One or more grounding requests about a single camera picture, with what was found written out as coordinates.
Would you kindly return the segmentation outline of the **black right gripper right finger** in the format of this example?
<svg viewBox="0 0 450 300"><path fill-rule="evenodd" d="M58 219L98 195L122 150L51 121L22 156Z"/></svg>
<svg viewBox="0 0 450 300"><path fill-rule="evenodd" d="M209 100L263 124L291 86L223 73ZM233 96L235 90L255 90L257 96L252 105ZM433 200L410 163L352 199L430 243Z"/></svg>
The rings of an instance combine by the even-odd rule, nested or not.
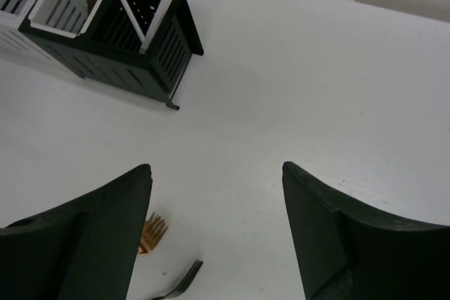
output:
<svg viewBox="0 0 450 300"><path fill-rule="evenodd" d="M449 227L372 207L293 162L283 192L307 299L448 299Z"/></svg>

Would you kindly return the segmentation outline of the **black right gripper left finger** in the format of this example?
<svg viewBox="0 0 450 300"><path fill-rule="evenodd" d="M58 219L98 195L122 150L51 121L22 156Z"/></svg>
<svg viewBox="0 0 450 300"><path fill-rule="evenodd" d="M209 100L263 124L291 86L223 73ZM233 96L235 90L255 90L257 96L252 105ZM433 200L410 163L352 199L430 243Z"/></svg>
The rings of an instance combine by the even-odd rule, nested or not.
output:
<svg viewBox="0 0 450 300"><path fill-rule="evenodd" d="M126 299L153 180L140 164L1 229L2 299Z"/></svg>

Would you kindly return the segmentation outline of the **black fork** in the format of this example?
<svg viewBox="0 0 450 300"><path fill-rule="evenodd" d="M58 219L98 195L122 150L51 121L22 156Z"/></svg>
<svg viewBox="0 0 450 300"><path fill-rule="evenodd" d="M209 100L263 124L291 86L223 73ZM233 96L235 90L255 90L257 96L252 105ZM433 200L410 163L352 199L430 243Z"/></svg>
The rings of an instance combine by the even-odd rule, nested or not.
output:
<svg viewBox="0 0 450 300"><path fill-rule="evenodd" d="M204 261L196 260L181 282L172 291L163 296L152 298L152 300L173 299L182 295L191 286L203 264Z"/></svg>

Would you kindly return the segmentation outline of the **copper chopstick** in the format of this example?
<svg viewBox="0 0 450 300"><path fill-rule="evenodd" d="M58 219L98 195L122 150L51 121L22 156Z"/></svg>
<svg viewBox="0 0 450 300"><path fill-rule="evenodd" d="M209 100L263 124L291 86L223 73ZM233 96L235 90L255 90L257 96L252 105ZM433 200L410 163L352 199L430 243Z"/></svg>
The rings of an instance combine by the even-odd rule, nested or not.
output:
<svg viewBox="0 0 450 300"><path fill-rule="evenodd" d="M141 30L141 27L140 27L137 19L134 16L134 13L133 13L133 11L132 11L128 1L127 0L120 0L120 3L122 4L122 7L123 7L125 13L127 14L129 19L131 20L131 24L132 24L134 30L136 31L139 40L141 42L143 42L145 36L144 36L144 34L143 34L142 30Z"/></svg>

